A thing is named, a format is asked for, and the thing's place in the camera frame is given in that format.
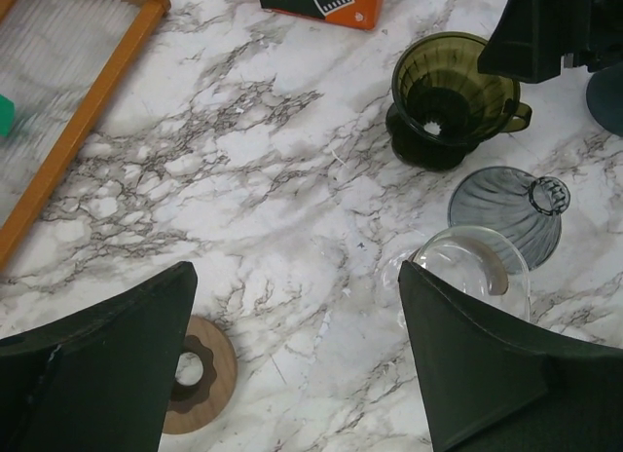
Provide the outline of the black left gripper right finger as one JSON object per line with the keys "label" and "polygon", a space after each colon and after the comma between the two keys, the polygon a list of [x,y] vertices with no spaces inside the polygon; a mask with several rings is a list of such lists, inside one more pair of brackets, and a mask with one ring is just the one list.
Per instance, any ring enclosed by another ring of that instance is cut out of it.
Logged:
{"label": "black left gripper right finger", "polygon": [[621,450],[620,349],[510,316],[415,263],[398,283],[434,450]]}

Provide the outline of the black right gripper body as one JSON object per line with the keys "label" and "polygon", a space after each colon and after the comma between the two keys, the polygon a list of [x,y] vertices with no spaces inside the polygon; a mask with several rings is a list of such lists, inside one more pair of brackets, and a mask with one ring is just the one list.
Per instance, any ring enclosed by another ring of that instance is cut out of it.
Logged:
{"label": "black right gripper body", "polygon": [[483,74],[545,82],[622,61],[622,0],[507,0],[478,58]]}

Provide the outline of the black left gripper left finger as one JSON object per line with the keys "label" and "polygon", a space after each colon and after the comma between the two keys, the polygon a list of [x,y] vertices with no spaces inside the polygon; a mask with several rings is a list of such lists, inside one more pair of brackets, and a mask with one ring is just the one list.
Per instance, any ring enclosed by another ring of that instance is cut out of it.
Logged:
{"label": "black left gripper left finger", "polygon": [[157,450],[197,285],[179,262],[2,339],[2,450]]}

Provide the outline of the olive green glass dripper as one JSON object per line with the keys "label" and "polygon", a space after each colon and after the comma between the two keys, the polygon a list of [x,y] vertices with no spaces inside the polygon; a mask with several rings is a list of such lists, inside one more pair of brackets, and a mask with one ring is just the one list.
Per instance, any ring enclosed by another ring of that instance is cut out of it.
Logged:
{"label": "olive green glass dripper", "polygon": [[520,132],[531,122],[520,84],[482,74],[487,41],[465,32],[439,32],[411,45],[391,79],[385,115],[394,155],[426,170],[451,170],[481,143]]}

